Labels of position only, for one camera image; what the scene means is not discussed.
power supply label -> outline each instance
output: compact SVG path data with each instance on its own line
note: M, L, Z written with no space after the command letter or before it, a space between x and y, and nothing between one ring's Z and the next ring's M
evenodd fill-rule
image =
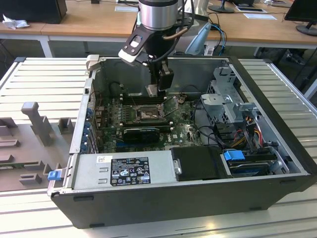
M112 186L124 186L151 183L148 157L111 160Z

white label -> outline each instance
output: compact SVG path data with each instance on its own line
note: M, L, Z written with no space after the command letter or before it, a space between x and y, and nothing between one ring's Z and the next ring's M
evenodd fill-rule
M147 179L150 179L150 176L141 176L140 178L141 180L147 180Z
M12 170L13 167L12 166L3 166L3 167L0 167L0 170Z
M112 155L97 156L97 163L110 163Z

table leg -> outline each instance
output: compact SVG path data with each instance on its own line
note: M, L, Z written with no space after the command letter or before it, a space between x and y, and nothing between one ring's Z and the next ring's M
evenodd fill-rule
M87 42L87 41L84 41L83 43L84 43L85 53L86 53L86 54L89 54L90 52L89 52L88 42Z
M47 39L41 39L40 40L44 55L46 58L53 58L55 57L54 52L51 50L49 40Z

desk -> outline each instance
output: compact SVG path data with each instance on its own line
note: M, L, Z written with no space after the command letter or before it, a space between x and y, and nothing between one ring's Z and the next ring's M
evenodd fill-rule
M217 0L211 3L220 4ZM38 40L46 57L52 57L49 41L125 42L131 34L135 12L114 11L115 3L66 1L67 14L61 24L31 23L31 27L11 30L0 26L0 38ZM267 12L287 12L288 8L264 4ZM247 19L243 14L218 14L221 28L227 33L228 46L315 49L317 38L301 34L296 24L283 21L283 14L273 14L277 20ZM219 33L210 32L208 44L215 45Z

black computer case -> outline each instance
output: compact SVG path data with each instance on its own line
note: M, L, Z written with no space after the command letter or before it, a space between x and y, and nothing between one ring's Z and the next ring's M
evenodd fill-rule
M65 0L1 0L0 14L15 20L59 24L67 12Z

